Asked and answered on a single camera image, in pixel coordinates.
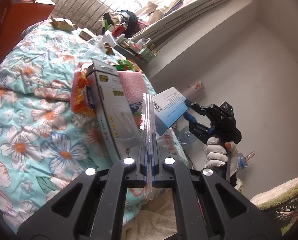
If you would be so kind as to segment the white gloved right hand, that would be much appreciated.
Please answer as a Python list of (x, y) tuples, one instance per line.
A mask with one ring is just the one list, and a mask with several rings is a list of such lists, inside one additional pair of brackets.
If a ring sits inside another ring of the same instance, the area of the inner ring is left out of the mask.
[(238, 164), (238, 147), (231, 142), (225, 142), (224, 146), (220, 145), (220, 139), (210, 137), (207, 141), (206, 164), (205, 168), (222, 167), (228, 163), (229, 157), (227, 152), (230, 153), (230, 173), (237, 171)]

